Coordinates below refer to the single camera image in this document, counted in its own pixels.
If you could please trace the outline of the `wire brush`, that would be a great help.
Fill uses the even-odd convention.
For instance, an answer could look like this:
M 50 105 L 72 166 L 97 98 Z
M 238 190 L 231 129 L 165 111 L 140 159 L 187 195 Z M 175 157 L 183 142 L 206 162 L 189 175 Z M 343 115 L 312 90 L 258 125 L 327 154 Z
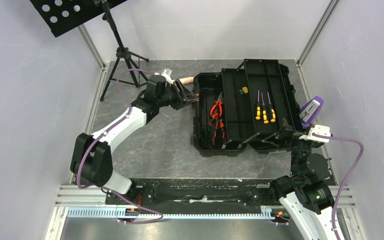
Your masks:
M 198 93 L 196 93 L 193 100 L 199 101 L 199 99 L 200 99 L 200 95 Z

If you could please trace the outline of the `orange cutting pliers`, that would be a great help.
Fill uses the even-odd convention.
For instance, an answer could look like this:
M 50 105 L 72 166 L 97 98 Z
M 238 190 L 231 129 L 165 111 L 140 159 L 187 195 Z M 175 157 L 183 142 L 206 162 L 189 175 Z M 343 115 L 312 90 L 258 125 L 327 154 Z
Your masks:
M 209 125 L 211 127 L 214 127 L 215 129 L 218 129 L 221 126 L 222 120 L 221 116 L 223 113 L 223 107 L 222 107 L 222 97 L 223 92 L 221 91 L 218 95 L 217 100 L 214 102 L 214 105 L 212 106 L 210 110 L 210 122 Z

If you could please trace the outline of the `black plastic toolbox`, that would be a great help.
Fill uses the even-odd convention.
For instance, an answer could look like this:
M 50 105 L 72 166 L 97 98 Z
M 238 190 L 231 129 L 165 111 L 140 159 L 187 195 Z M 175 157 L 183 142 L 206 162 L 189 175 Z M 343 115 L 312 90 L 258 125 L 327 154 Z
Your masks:
M 286 99 L 286 89 L 293 86 L 289 79 L 289 68 L 278 60 L 245 59 L 237 68 L 224 68 L 219 72 L 201 72 L 194 77 L 193 92 L 199 94 L 199 101 L 193 106 L 193 132 L 191 144 L 203 157 L 228 156 L 235 157 L 246 147 L 252 147 L 259 154 L 267 154 L 289 147 L 268 148 L 262 146 L 261 140 L 280 127 L 280 121 L 264 124 L 261 119 L 256 120 L 256 102 L 258 89 L 263 93 L 264 103 L 269 110 L 267 92 L 272 104 L 279 103 L 276 113 L 292 124 L 289 102 Z M 248 88 L 248 94 L 240 95 L 242 87 Z M 210 126 L 210 111 L 220 92 L 222 92 L 222 115 L 225 125 L 226 142 L 212 145 Z

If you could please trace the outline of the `yellow hex key set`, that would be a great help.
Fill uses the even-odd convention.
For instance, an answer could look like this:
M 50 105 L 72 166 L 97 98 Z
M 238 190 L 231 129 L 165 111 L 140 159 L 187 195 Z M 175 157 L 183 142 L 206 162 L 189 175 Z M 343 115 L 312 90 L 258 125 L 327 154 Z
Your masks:
M 247 88 L 246 86 L 244 86 L 244 87 L 242 87 L 242 88 L 239 90 L 239 93 L 240 93 L 241 96 L 242 96 L 242 95 L 246 95 L 246 94 L 249 93 L 249 90 L 248 90 L 248 88 Z

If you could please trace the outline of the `orange black combination pliers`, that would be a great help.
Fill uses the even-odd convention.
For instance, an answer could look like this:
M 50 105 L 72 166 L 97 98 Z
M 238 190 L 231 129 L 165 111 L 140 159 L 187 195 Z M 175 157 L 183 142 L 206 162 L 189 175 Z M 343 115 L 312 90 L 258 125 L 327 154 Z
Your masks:
M 224 144 L 226 142 L 226 128 L 223 120 L 221 118 L 213 119 L 210 126 L 212 145 L 215 147 L 219 143 Z

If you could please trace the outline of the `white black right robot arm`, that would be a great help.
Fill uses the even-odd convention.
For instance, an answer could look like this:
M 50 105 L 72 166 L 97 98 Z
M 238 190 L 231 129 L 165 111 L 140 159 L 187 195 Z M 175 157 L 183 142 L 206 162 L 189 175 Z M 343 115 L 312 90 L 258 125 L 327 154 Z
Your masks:
M 280 121 L 280 126 L 277 132 L 262 139 L 261 145 L 291 149 L 290 175 L 270 182 L 269 199 L 289 212 L 306 240 L 340 240 L 344 235 L 337 223 L 337 208 L 344 186 L 340 185 L 337 194 L 332 194 L 324 181 L 330 176 L 328 160 L 312 152 L 334 137 L 327 126 L 301 122 L 293 85 L 285 90 L 285 96 L 292 124 L 277 114 L 278 102 L 269 103 L 267 115 L 272 121 Z

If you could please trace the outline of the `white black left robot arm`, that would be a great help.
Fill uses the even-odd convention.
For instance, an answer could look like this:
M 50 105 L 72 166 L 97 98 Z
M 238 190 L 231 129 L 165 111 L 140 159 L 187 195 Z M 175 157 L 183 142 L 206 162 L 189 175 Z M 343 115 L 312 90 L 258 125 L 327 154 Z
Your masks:
M 82 181 L 87 181 L 93 186 L 117 192 L 117 197 L 124 204 L 132 204 L 137 198 L 137 191 L 131 187 L 132 180 L 114 170 L 113 152 L 158 115 L 160 108 L 169 106 L 180 110 L 197 102 L 199 97 L 185 87 L 193 80 L 193 77 L 172 79 L 166 73 L 156 73 L 118 118 L 92 134 L 78 135 L 70 163 L 77 186 L 84 189 L 86 186 Z

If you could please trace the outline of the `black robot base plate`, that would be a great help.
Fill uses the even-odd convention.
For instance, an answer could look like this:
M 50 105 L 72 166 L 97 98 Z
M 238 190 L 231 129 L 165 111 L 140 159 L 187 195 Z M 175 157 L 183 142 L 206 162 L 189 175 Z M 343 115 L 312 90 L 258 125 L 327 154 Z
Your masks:
M 270 179 L 134 178 L 126 198 L 168 214 L 257 214 L 262 207 L 281 209 Z

